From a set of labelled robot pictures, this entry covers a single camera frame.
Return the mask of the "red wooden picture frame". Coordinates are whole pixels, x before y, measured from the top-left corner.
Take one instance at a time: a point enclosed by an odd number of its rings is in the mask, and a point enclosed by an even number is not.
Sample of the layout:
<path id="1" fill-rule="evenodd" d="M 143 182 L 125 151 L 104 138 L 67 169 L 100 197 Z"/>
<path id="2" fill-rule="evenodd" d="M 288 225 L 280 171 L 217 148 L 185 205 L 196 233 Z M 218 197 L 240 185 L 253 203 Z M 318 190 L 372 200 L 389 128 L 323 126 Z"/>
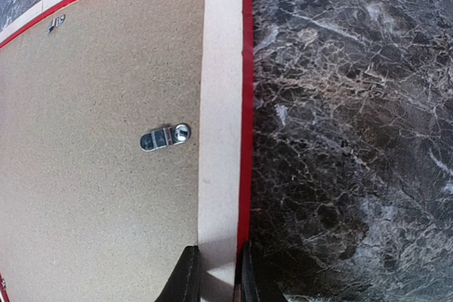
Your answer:
<path id="1" fill-rule="evenodd" d="M 25 31 L 49 21 L 59 28 L 63 8 L 79 0 L 40 0 L 1 31 L 1 50 Z M 146 152 L 186 143 L 198 135 L 197 242 L 200 301 L 233 301 L 240 217 L 243 116 L 243 0 L 205 0 L 198 128 L 179 123 L 143 135 Z M 1 300 L 11 301 L 1 275 Z"/>

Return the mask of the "brown backing board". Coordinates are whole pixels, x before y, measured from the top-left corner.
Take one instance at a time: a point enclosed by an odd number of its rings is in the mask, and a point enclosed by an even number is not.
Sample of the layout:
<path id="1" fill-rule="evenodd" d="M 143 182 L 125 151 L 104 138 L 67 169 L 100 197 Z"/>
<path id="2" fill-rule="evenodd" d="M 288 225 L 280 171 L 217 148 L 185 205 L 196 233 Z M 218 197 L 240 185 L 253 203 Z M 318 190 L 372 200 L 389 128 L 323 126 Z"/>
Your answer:
<path id="1" fill-rule="evenodd" d="M 205 0 L 79 0 L 1 50 L 1 275 L 11 301 L 154 301 L 197 242 Z"/>

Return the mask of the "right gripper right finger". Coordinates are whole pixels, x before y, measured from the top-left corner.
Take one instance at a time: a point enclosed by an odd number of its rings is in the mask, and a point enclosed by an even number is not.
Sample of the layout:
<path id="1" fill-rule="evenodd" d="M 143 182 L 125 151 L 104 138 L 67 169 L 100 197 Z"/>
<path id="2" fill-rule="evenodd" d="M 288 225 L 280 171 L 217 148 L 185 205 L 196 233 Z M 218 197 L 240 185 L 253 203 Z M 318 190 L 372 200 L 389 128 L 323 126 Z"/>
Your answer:
<path id="1" fill-rule="evenodd" d="M 271 279 L 259 247 L 249 240 L 239 243 L 233 301 L 287 301 Z"/>

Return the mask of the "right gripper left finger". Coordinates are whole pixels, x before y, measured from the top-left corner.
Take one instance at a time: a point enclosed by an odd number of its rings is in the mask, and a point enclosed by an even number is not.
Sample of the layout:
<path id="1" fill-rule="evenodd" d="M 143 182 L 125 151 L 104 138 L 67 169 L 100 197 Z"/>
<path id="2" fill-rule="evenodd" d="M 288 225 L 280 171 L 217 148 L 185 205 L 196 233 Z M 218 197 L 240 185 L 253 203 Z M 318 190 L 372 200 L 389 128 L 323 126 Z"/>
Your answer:
<path id="1" fill-rule="evenodd" d="M 200 302 L 201 254 L 196 245 L 184 248 L 156 302 Z"/>

